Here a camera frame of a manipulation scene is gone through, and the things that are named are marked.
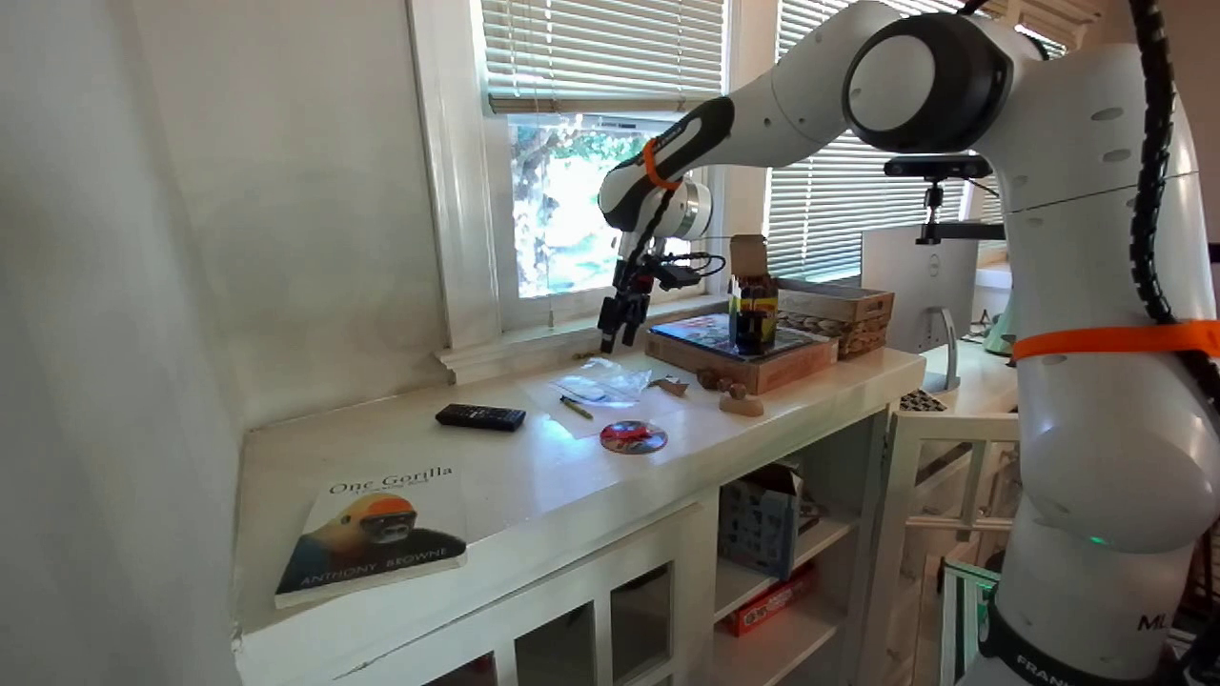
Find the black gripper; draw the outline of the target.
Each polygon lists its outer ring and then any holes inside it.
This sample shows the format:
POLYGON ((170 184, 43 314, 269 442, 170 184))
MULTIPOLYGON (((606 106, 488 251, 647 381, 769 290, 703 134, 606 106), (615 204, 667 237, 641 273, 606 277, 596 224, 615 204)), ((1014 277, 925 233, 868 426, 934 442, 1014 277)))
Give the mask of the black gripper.
POLYGON ((597 351, 615 351, 615 326, 620 326, 620 347, 638 345, 638 328, 647 314, 652 290, 695 285, 698 272, 680 256, 620 261, 615 272, 615 294, 597 315, 597 351))

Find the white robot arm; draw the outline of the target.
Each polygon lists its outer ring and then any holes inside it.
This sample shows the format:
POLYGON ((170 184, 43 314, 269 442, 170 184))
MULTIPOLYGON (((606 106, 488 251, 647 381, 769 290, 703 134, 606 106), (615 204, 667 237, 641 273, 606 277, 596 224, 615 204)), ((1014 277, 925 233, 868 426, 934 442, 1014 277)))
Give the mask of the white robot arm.
POLYGON ((1177 686, 1174 625, 1220 516, 1217 294, 1159 0, 1045 59, 979 17, 853 0, 597 190, 643 233, 704 163, 785 167, 849 134, 977 151, 1001 190, 1022 501, 966 686, 1177 686))

